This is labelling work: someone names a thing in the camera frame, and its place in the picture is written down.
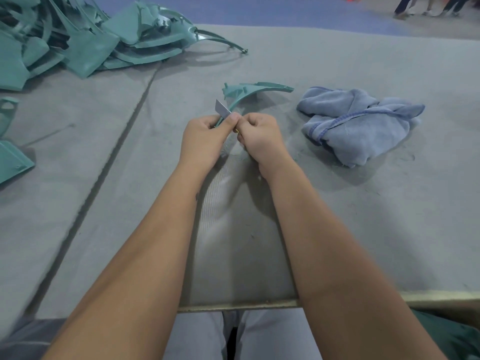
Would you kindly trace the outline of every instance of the blue towel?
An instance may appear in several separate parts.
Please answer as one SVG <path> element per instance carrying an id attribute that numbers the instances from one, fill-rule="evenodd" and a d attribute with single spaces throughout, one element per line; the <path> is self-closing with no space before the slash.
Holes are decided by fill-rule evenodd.
<path id="1" fill-rule="evenodd" d="M 396 97 L 381 101 L 364 90 L 330 90 L 311 87 L 297 109 L 314 115 L 302 132 L 333 150 L 347 167 L 363 166 L 370 158 L 395 147 L 420 122 L 423 104 Z"/>

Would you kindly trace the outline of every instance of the gray table surface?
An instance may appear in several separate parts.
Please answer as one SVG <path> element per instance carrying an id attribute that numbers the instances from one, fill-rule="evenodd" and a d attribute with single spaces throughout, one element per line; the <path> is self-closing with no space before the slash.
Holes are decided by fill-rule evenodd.
<path id="1" fill-rule="evenodd" d="M 35 293 L 158 65 L 31 80 L 4 138 L 36 167 L 0 187 L 0 338 Z"/>
<path id="2" fill-rule="evenodd" d="M 224 82 L 295 87 L 241 107 L 277 117 L 285 143 L 333 211 L 399 290 L 480 290 L 480 53 L 477 41 L 323 29 L 209 26 L 248 55 L 198 43 L 169 60 L 63 260 L 38 316 L 67 316 L 175 168 L 186 122 L 213 113 Z M 308 87 L 362 88 L 427 107 L 392 151 L 349 169 L 301 134 Z M 229 138 L 199 200 L 182 306 L 296 298 L 272 200 Z"/>

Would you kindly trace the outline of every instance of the blue floor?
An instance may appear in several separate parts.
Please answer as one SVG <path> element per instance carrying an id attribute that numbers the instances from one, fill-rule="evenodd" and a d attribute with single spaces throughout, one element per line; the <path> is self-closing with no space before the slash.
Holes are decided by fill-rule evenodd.
<path id="1" fill-rule="evenodd" d="M 96 0 L 109 14 L 134 0 Z M 144 0 L 181 12 L 194 23 L 288 26 L 407 36 L 391 18 L 345 0 Z"/>

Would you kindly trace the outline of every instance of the hand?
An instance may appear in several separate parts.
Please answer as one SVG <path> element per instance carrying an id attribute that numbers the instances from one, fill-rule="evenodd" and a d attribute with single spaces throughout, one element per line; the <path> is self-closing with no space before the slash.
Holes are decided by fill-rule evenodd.
<path id="1" fill-rule="evenodd" d="M 205 179 L 217 162 L 222 146 L 237 124 L 240 114 L 233 112 L 218 127 L 219 115 L 209 115 L 190 120 L 183 132 L 179 165 L 201 174 Z"/>
<path id="2" fill-rule="evenodd" d="M 258 162 L 260 173 L 265 179 L 269 180 L 283 162 L 291 160 L 273 116 L 246 114 L 238 120 L 236 128 L 239 132 L 238 141 Z"/>

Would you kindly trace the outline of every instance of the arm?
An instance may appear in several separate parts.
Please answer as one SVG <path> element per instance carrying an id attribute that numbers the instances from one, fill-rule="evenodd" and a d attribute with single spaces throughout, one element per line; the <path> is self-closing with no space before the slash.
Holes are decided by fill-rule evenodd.
<path id="1" fill-rule="evenodd" d="M 161 359 L 177 314 L 196 195 L 240 116 L 189 122 L 180 161 L 141 223 L 65 322 L 44 360 Z"/>
<path id="2" fill-rule="evenodd" d="M 300 302 L 322 357 L 446 360 L 290 157 L 275 119 L 249 114 L 237 129 L 270 186 Z"/>

